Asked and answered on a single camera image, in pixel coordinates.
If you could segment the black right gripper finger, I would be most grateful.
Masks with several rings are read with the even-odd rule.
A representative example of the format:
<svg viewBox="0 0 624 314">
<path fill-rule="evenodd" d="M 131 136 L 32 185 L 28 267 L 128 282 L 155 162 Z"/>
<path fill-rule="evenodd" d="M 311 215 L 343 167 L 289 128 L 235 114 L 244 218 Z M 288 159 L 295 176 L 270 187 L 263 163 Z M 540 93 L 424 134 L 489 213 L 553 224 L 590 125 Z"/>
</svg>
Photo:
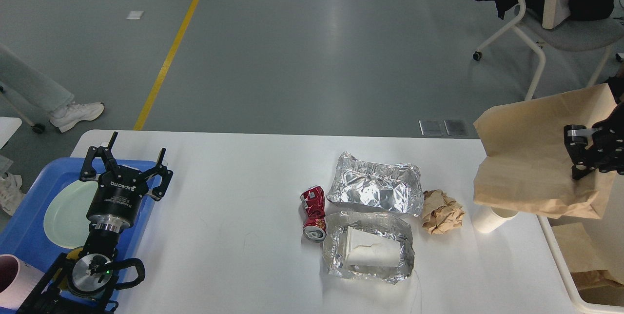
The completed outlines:
<svg viewBox="0 0 624 314">
<path fill-rule="evenodd" d="M 599 171 L 597 150 L 590 147 L 590 139 L 600 127 L 587 128 L 583 125 L 564 126 L 564 145 L 572 161 L 571 178 L 580 180 L 590 173 Z"/>
</svg>

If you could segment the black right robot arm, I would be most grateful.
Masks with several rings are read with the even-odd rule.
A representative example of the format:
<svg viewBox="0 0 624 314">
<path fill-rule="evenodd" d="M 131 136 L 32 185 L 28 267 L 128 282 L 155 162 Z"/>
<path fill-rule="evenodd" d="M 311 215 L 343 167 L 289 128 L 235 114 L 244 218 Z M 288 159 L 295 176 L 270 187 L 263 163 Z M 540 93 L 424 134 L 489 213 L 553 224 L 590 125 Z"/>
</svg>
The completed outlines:
<svg viewBox="0 0 624 314">
<path fill-rule="evenodd" d="M 624 174 L 623 82 L 617 84 L 615 77 L 611 77 L 605 83 L 617 104 L 611 114 L 590 128 L 575 124 L 564 126 L 564 145 L 573 163 L 573 180 L 580 180 L 595 171 Z"/>
</svg>

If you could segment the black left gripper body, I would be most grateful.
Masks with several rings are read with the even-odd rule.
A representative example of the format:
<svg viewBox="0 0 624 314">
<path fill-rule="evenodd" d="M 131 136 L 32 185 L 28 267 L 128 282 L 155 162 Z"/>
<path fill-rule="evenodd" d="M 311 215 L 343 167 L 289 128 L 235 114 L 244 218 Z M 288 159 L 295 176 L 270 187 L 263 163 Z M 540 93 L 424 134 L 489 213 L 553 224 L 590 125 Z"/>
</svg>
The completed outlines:
<svg viewBox="0 0 624 314">
<path fill-rule="evenodd" d="M 121 228 L 134 226 L 142 205 L 142 196 L 148 190 L 147 181 L 139 178 L 142 172 L 137 168 L 121 167 L 120 170 L 119 181 L 118 174 L 112 171 L 98 177 L 98 188 L 85 215 L 92 223 L 98 223 L 105 216 L 112 216 L 122 220 Z"/>
</svg>

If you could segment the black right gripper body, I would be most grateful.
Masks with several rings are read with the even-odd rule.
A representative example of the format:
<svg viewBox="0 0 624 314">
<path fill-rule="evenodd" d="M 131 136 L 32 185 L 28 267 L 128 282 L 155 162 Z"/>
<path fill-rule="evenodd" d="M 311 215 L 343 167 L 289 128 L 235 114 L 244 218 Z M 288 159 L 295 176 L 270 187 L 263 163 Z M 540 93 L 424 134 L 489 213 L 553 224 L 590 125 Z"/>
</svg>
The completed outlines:
<svg viewBox="0 0 624 314">
<path fill-rule="evenodd" d="M 622 122 L 600 121 L 592 128 L 595 132 L 591 135 L 593 140 L 591 168 L 601 173 L 616 171 L 622 176 L 624 174 Z"/>
</svg>

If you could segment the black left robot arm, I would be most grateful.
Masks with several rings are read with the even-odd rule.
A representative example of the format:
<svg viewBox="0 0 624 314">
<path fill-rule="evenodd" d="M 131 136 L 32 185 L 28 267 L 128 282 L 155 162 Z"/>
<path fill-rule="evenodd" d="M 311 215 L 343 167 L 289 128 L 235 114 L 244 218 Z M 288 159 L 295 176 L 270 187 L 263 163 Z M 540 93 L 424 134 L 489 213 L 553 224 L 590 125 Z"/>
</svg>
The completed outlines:
<svg viewBox="0 0 624 314">
<path fill-rule="evenodd" d="M 61 253 L 18 307 L 19 314 L 113 314 L 116 291 L 136 287 L 145 280 L 142 260 L 122 258 L 118 249 L 125 230 L 140 215 L 143 201 L 160 201 L 173 172 L 161 149 L 155 165 L 141 171 L 120 165 L 112 154 L 113 132 L 105 146 L 91 146 L 85 155 L 79 180 L 97 184 L 85 216 L 89 234 L 77 258 Z"/>
</svg>

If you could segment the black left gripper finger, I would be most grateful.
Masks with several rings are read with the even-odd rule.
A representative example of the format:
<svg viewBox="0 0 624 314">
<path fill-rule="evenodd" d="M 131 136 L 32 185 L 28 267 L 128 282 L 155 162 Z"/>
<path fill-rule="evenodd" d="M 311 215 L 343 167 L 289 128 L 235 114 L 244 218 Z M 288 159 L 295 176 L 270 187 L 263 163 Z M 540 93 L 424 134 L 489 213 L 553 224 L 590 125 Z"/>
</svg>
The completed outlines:
<svg viewBox="0 0 624 314">
<path fill-rule="evenodd" d="M 122 170 L 118 165 L 116 159 L 112 154 L 112 147 L 118 136 L 118 132 L 113 132 L 110 140 L 105 146 L 91 146 L 84 159 L 83 166 L 81 168 L 79 180 L 80 181 L 122 181 Z M 92 163 L 96 158 L 100 158 L 105 168 L 102 174 L 98 174 Z"/>
<path fill-rule="evenodd" d="M 166 149 L 162 148 L 155 165 L 144 172 L 139 172 L 138 176 L 132 178 L 132 188 L 135 194 L 140 197 L 149 196 L 154 201 L 163 199 L 174 174 L 164 161 L 165 154 Z M 149 181 L 156 177 L 158 177 L 159 183 L 154 183 L 149 187 Z"/>
</svg>

